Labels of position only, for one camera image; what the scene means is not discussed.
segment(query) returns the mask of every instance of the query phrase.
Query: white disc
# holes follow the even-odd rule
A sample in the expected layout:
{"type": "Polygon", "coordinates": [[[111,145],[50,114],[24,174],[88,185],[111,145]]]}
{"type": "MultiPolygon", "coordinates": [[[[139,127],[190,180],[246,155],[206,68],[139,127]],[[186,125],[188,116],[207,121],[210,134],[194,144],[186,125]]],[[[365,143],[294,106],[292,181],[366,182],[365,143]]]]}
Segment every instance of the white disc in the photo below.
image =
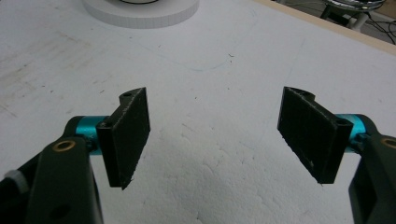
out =
{"type": "Polygon", "coordinates": [[[152,29],[178,24],[198,9],[199,0],[159,0],[130,4],[120,0],[82,0],[85,9],[99,21],[112,25],[152,29]]]}

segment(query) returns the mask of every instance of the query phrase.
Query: white tabletop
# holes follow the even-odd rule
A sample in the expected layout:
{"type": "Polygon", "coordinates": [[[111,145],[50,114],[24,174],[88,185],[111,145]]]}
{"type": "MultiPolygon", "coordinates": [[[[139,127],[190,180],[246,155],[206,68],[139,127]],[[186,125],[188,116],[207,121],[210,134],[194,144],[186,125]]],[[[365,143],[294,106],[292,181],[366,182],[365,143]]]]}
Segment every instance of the white tabletop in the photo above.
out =
{"type": "Polygon", "coordinates": [[[110,115],[147,87],[151,133],[130,186],[111,189],[92,157],[105,223],[352,223],[360,157],[319,185],[276,129],[284,86],[396,135],[396,56],[273,7],[201,0],[181,24],[132,30],[79,0],[2,0],[0,173],[72,117],[110,115]]]}

